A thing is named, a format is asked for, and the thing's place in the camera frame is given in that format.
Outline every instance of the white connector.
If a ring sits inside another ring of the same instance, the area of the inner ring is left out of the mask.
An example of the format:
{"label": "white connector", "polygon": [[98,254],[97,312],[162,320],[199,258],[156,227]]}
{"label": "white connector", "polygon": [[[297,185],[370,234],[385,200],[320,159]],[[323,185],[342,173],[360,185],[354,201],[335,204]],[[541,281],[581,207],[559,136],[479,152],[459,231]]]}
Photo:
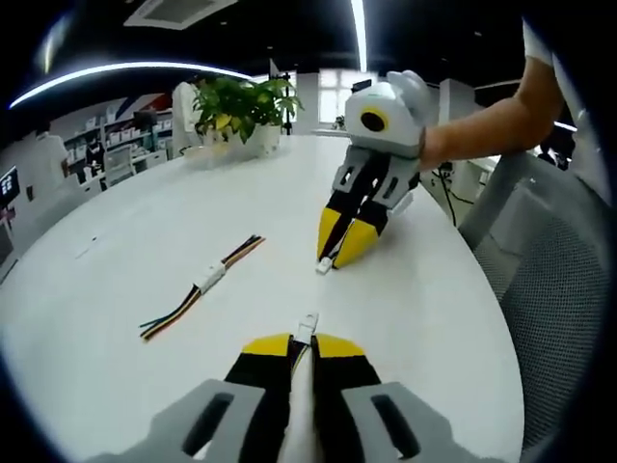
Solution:
{"label": "white connector", "polygon": [[315,270],[317,271],[319,275],[325,275],[332,268],[332,264],[333,264],[332,259],[323,258],[319,260],[319,263],[317,264],[317,267],[315,267]]}
{"label": "white connector", "polygon": [[210,265],[205,273],[198,277],[195,286],[200,289],[201,294],[205,294],[225,276],[226,271],[225,265],[222,262]]}
{"label": "white connector", "polygon": [[310,338],[315,334],[317,328],[317,321],[319,321],[319,313],[309,313],[298,325],[298,332],[293,340],[301,342],[302,344],[310,345]]}

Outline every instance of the window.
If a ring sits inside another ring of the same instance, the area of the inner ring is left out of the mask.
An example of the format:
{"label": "window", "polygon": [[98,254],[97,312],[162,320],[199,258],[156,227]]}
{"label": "window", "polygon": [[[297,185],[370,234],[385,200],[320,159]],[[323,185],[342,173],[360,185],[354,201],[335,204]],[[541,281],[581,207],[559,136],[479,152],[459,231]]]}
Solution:
{"label": "window", "polygon": [[357,82],[377,80],[374,72],[351,69],[321,69],[319,71],[319,121],[333,123],[345,113],[345,102]]}
{"label": "window", "polygon": [[[288,71],[287,73],[289,73],[289,83],[290,83],[291,85],[293,85],[293,87],[294,87],[294,89],[295,89],[295,88],[296,88],[296,82],[297,82],[297,80],[298,80],[298,79],[297,79],[297,75],[296,75],[296,71],[295,71],[295,70],[290,70],[290,71]],[[256,82],[257,84],[260,84],[260,83],[265,82],[265,81],[267,81],[267,80],[268,80],[268,74],[260,74],[260,75],[256,75],[256,76],[254,76],[254,77],[253,77],[253,81],[254,81],[254,82]],[[295,91],[294,91],[294,90],[289,89],[289,94],[290,94],[290,95],[294,95],[294,94],[295,94]],[[297,117],[298,117],[298,114],[296,113],[296,115],[295,115],[295,116],[292,116],[291,118],[289,118],[289,120],[290,120],[291,122],[295,123],[295,122],[296,122]],[[285,111],[285,114],[283,114],[283,115],[282,115],[282,121],[283,121],[284,123],[286,123],[286,122],[287,122],[287,115],[286,115],[286,111]]]}

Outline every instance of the office room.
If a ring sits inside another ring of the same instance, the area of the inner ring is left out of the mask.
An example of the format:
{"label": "office room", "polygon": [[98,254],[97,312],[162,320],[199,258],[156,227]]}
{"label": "office room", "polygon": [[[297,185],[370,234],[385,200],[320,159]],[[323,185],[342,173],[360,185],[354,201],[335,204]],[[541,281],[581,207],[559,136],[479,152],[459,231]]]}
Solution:
{"label": "office room", "polygon": [[614,135],[568,32],[609,40],[594,2],[13,5],[10,439],[71,463],[600,456]]}

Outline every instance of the ceiling light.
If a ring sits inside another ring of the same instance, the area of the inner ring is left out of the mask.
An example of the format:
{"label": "ceiling light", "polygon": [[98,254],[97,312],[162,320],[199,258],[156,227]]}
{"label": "ceiling light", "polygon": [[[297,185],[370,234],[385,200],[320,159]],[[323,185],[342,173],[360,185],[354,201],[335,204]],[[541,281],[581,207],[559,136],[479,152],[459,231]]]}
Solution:
{"label": "ceiling light", "polygon": [[203,65],[191,65],[186,63],[166,63],[166,62],[158,62],[158,61],[144,61],[138,63],[117,63],[115,65],[104,65],[97,66],[95,68],[87,68],[82,70],[77,70],[76,72],[72,72],[67,75],[63,75],[62,77],[57,77],[53,80],[45,82],[44,84],[35,87],[34,89],[26,92],[21,95],[18,99],[16,99],[11,105],[9,109],[14,108],[17,104],[25,101],[28,98],[32,98],[33,96],[42,94],[49,89],[57,87],[61,84],[64,84],[68,81],[79,79],[81,77],[86,77],[91,74],[99,74],[101,72],[109,72],[112,70],[122,70],[122,69],[139,69],[139,68],[161,68],[161,69],[187,69],[187,70],[197,70],[199,72],[212,72],[215,74],[223,74],[229,75],[231,77],[238,77],[240,79],[251,80],[251,76],[246,74],[241,74],[240,72],[235,72],[233,70],[214,68],[212,66],[203,66]]}
{"label": "ceiling light", "polygon": [[368,70],[368,64],[366,61],[366,27],[364,25],[364,4],[362,3],[362,0],[351,0],[351,9],[354,12],[354,22],[356,23],[356,38],[358,40],[360,71],[366,72]]}
{"label": "ceiling light", "polygon": [[566,130],[570,130],[571,132],[576,132],[577,128],[572,126],[572,125],[567,125],[566,123],[560,123],[558,121],[555,121],[555,125],[561,128],[565,128]]}

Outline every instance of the white planter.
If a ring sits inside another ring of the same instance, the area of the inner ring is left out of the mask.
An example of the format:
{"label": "white planter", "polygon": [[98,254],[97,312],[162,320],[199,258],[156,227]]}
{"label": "white planter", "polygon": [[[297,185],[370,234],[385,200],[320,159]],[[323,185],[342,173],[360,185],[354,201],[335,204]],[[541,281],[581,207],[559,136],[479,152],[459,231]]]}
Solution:
{"label": "white planter", "polygon": [[230,135],[224,141],[219,133],[210,131],[203,140],[202,147],[184,150],[185,161],[195,169],[216,169],[235,162],[243,162],[257,157],[267,157],[279,149],[281,128],[273,125],[260,125],[247,143],[242,143],[238,134]]}

